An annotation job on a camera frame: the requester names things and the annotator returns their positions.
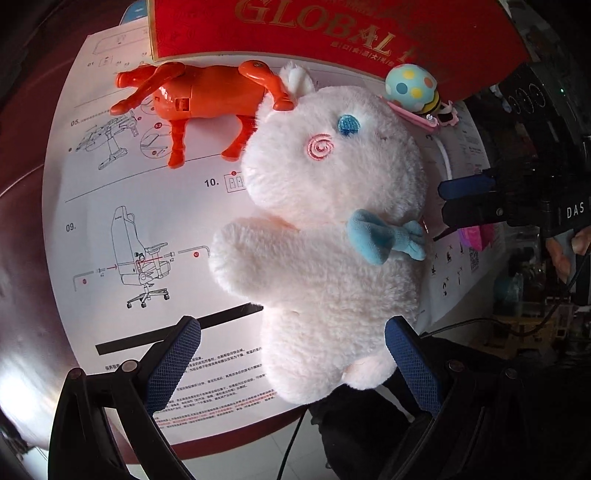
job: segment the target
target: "blue embroidered eye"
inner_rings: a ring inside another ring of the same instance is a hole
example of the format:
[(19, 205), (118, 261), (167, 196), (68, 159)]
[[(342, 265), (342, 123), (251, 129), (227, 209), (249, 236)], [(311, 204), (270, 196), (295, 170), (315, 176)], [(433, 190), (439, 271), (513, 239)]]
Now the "blue embroidered eye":
[(353, 115), (343, 115), (339, 118), (339, 132), (341, 135), (348, 137), (350, 134), (356, 134), (359, 132), (359, 120)]

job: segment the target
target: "gaming chair illustration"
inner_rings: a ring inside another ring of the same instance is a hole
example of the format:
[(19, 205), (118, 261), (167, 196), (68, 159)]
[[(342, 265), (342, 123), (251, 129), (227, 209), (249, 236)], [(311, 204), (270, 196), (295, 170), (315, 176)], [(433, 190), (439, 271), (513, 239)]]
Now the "gaming chair illustration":
[(112, 164), (115, 160), (124, 155), (127, 155), (127, 149), (121, 148), (115, 140), (115, 135), (120, 134), (126, 130), (130, 130), (134, 137), (139, 135), (137, 128), (138, 121), (133, 112), (128, 112), (125, 115), (118, 116), (109, 120), (101, 127), (93, 127), (82, 139), (76, 151), (84, 148), (87, 152), (99, 148), (105, 143), (109, 147), (109, 158), (99, 165), (99, 170), (103, 170), (107, 165)]
[(127, 301), (127, 308), (130, 309), (136, 300), (145, 308), (146, 300), (151, 300), (154, 295), (162, 295), (168, 300), (168, 289), (150, 290), (154, 286), (154, 280), (164, 278), (170, 272), (170, 262), (162, 260), (159, 255), (160, 249), (168, 243), (144, 247), (138, 239), (135, 216), (133, 213), (127, 213), (125, 206), (115, 209), (111, 235), (121, 281), (125, 285), (138, 285), (144, 288), (141, 295)]

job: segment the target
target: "blue bow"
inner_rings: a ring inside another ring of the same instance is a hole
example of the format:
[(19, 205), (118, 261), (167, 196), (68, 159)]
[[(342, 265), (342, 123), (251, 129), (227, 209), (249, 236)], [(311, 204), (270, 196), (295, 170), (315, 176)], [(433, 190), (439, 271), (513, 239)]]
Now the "blue bow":
[(392, 250), (415, 260), (426, 257), (423, 227), (416, 220), (393, 226), (367, 210), (355, 210), (347, 223), (347, 236), (354, 249), (372, 265), (382, 265)]

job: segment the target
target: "orange plastic toy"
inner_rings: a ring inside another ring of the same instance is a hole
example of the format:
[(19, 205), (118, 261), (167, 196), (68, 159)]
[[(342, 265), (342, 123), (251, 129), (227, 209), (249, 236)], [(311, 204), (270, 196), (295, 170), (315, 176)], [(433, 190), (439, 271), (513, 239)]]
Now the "orange plastic toy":
[(173, 149), (168, 160), (171, 168), (184, 164), (183, 138), (190, 118), (236, 115), (242, 122), (242, 131), (222, 152), (222, 157), (235, 161), (254, 131), (256, 110), (267, 91), (273, 95), (275, 110), (294, 109), (281, 79), (258, 60), (245, 61), (239, 67), (194, 67), (178, 61), (163, 63), (157, 68), (140, 65), (119, 73), (115, 82), (118, 88), (136, 87), (137, 90), (113, 105), (111, 115), (123, 115), (139, 107), (148, 95), (153, 95), (156, 113), (172, 127)]

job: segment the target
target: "tiled floor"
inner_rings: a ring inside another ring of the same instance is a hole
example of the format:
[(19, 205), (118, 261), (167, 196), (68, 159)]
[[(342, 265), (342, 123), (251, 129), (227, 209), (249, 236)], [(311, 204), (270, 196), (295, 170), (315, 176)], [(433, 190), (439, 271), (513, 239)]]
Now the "tiled floor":
[[(306, 413), (283, 472), (283, 480), (338, 480), (326, 468), (326, 457), (318, 427), (310, 424)], [(207, 457), (185, 461), (189, 471), (199, 480), (275, 480), (285, 449), (296, 423), (256, 442)], [(129, 471), (146, 479), (141, 467), (130, 465)]]
[(47, 458), (49, 452), (35, 447), (22, 457), (22, 465), (33, 480), (47, 480)]

